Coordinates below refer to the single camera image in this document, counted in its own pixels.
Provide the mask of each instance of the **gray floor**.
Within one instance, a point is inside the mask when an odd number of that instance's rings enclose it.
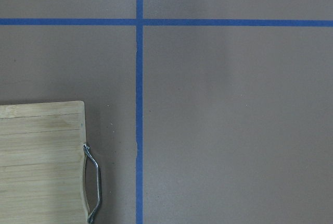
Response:
[[[134,18],[135,2],[0,0],[0,18]],[[146,18],[331,19],[332,9],[144,0]],[[332,28],[144,27],[144,223],[333,223],[332,39]],[[0,27],[0,104],[85,102],[102,168],[96,224],[135,223],[135,55],[135,27]],[[90,177],[87,188],[93,205]]]

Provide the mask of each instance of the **chrome handle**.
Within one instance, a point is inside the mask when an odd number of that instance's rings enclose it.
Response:
[[[90,214],[88,214],[88,224],[93,224],[94,223],[94,217],[100,207],[101,204],[101,197],[102,197],[102,185],[101,185],[101,181],[100,181],[100,169],[99,169],[99,165],[97,163],[97,161],[93,158],[93,156],[90,153],[90,147],[88,144],[83,144],[83,151],[86,154],[86,156],[88,156],[90,158],[90,160],[92,160],[92,162],[95,165],[96,168],[96,180],[97,180],[97,203],[95,208],[93,209],[93,211],[91,211]]]

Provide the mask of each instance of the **wood grain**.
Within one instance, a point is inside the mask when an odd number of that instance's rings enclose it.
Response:
[[[0,223],[86,224],[83,102],[0,106]]]

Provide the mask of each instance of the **bamboo board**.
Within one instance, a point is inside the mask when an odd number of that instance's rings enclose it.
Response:
[[[0,106],[0,223],[86,224],[83,102]]]

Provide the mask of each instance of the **handle bracket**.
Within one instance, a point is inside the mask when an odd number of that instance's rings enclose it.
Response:
[[[95,208],[88,214],[88,224],[93,224],[94,223],[94,217],[101,205],[101,179],[100,179],[100,168],[99,165],[97,163],[97,161],[93,158],[93,156],[90,153],[90,147],[88,144],[83,144],[83,152],[85,153],[85,155],[87,157],[90,158],[90,160],[93,162],[93,164],[95,165],[96,168],[96,180],[97,180],[97,203]]]

